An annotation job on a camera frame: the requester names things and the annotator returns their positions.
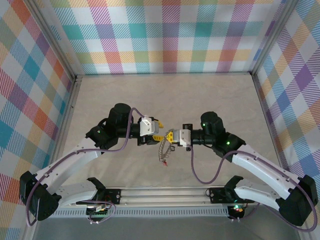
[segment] wire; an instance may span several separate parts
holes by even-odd
[[[203,144],[203,146],[205,146],[208,149],[212,149],[210,146]]]
[[[59,166],[62,162],[64,162],[65,160],[67,160],[68,158],[70,158],[73,155],[76,155],[78,153],[86,153],[86,152],[104,152],[104,153],[116,153],[116,152],[120,152],[122,151],[128,143],[129,140],[129,134],[130,134],[130,126],[131,126],[131,120],[132,120],[132,115],[133,112],[136,111],[136,113],[138,115],[140,115],[140,117],[144,117],[144,115],[142,115],[135,107],[131,108],[130,112],[129,112],[129,118],[128,118],[128,124],[127,124],[127,128],[126,128],[126,135],[125,135],[125,140],[124,140],[124,144],[121,148],[119,149],[115,149],[115,150],[107,150],[107,149],[99,149],[99,148],[87,148],[87,149],[79,149],[73,152],[70,152],[69,154],[67,154],[66,156],[64,156],[63,158],[61,158],[59,161],[57,161],[51,168],[49,168],[49,170],[38,180],[38,182],[33,186],[33,188],[31,189],[29,196],[26,200],[26,204],[25,204],[25,213],[26,213],[26,224],[28,225],[28,227],[33,226],[36,222],[37,222],[37,217],[35,217],[35,219],[33,220],[33,222],[30,222],[30,214],[29,214],[29,209],[30,209],[30,203],[31,203],[31,199],[32,196],[34,195],[37,187],[40,185],[40,183],[45,179],[46,175],[50,174],[53,172],[53,170]]]
[[[85,200],[85,201],[82,201],[82,202],[85,202],[85,203],[95,203],[95,204],[109,204],[109,205],[113,206],[113,208],[114,208],[113,212],[112,212],[109,216],[103,218],[103,219],[100,220],[100,221],[93,221],[92,218],[91,218],[92,213],[90,213],[90,215],[89,215],[89,221],[90,221],[90,223],[92,223],[92,224],[100,224],[100,223],[103,223],[104,221],[107,221],[109,218],[111,218],[112,216],[114,216],[114,215],[116,214],[117,207],[116,207],[115,204],[113,204],[113,203],[110,202],[110,201]]]
[[[248,153],[248,152],[245,152],[245,151],[234,150],[234,151],[228,152],[226,155],[223,156],[223,158],[221,159],[221,162],[220,162],[220,164],[219,164],[218,170],[216,171],[216,174],[215,174],[215,176],[213,177],[213,179],[210,180],[210,181],[208,181],[208,182],[205,182],[205,181],[200,180],[199,177],[197,176],[196,172],[195,172],[195,166],[194,166],[194,149],[193,149],[193,147],[190,146],[190,145],[188,145],[187,147],[189,147],[189,148],[191,149],[191,169],[192,169],[192,173],[193,173],[193,175],[195,176],[195,178],[196,178],[200,183],[202,183],[202,184],[211,184],[211,183],[213,183],[213,182],[217,179],[217,177],[218,177],[218,175],[219,175],[219,173],[220,173],[220,170],[221,170],[221,167],[222,167],[222,164],[223,164],[224,160],[225,160],[228,156],[230,156],[230,155],[232,155],[232,154],[243,154],[243,155],[245,155],[245,156],[247,156],[247,157],[249,157],[249,158],[255,159],[256,161],[259,161],[259,162],[261,162],[262,164],[266,165],[267,167],[271,168],[272,170],[274,170],[274,171],[277,172],[278,174],[281,174],[282,176],[286,177],[286,178],[289,180],[290,183],[292,183],[296,188],[298,188],[298,189],[303,193],[303,195],[304,195],[305,198],[307,199],[308,203],[310,204],[310,207],[311,207],[311,210],[312,210],[312,213],[313,213],[313,217],[314,217],[314,218],[313,218],[314,221],[313,221],[312,227],[310,227],[310,228],[308,228],[308,229],[299,228],[299,227],[293,225],[292,223],[288,222],[283,216],[277,214],[271,207],[266,206],[267,209],[269,209],[273,214],[275,214],[275,215],[277,215],[278,217],[280,217],[280,218],[281,218],[282,220],[284,220],[290,227],[292,227],[292,228],[295,229],[295,230],[298,230],[298,231],[301,231],[301,232],[304,232],[304,233],[309,233],[309,232],[312,232],[313,230],[316,229],[317,223],[318,223],[318,216],[317,216],[317,211],[316,211],[316,208],[315,208],[312,200],[310,199],[310,197],[309,197],[309,195],[306,193],[306,191],[305,191],[299,184],[297,184],[295,181],[293,181],[288,175],[286,175],[285,172],[280,171],[279,169],[277,169],[276,167],[274,167],[273,165],[271,165],[270,163],[266,162],[265,160],[261,159],[260,157],[258,157],[258,156],[256,156],[256,155],[253,155],[253,154]]]

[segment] enclosure wall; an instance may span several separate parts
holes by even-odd
[[[36,3],[75,73],[96,75],[248,72],[286,0]]]
[[[299,1],[255,82],[283,166],[320,196],[320,0]]]
[[[24,2],[0,0],[0,240],[26,224],[19,179],[47,166],[71,84]]]

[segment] beige floor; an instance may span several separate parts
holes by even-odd
[[[200,127],[200,116],[214,111],[228,132],[238,135],[263,156],[278,164],[274,146],[249,75],[175,74],[102,76],[83,78],[64,152],[85,136],[100,120],[108,117],[116,103],[136,107],[153,116],[168,129],[192,123]],[[96,177],[110,187],[200,186],[191,172],[190,152],[177,148],[168,167],[158,161],[159,145],[137,146],[131,139],[120,153],[105,153],[73,175],[66,184]],[[195,169],[208,181],[216,173],[220,158],[203,146],[194,147]],[[250,172],[225,162],[213,185],[224,185],[234,175],[257,180]]]

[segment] black bracket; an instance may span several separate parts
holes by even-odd
[[[251,204],[254,203],[252,200],[247,199],[231,199],[227,196],[224,187],[210,187],[207,190],[210,203],[212,204]]]
[[[107,201],[113,204],[120,204],[121,200],[121,189],[116,188],[106,188],[98,179],[95,177],[89,177],[88,181],[92,182],[97,189],[96,194],[93,196],[93,201]],[[83,201],[78,201],[77,205],[95,205],[96,203],[88,203]]]

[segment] plaid wall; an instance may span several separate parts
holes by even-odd
[[[74,71],[91,75],[248,72],[286,0],[36,2]]]
[[[0,0],[0,240],[26,224],[19,179],[48,164],[70,87],[23,0]]]
[[[299,1],[255,82],[281,162],[320,196],[320,0]]]

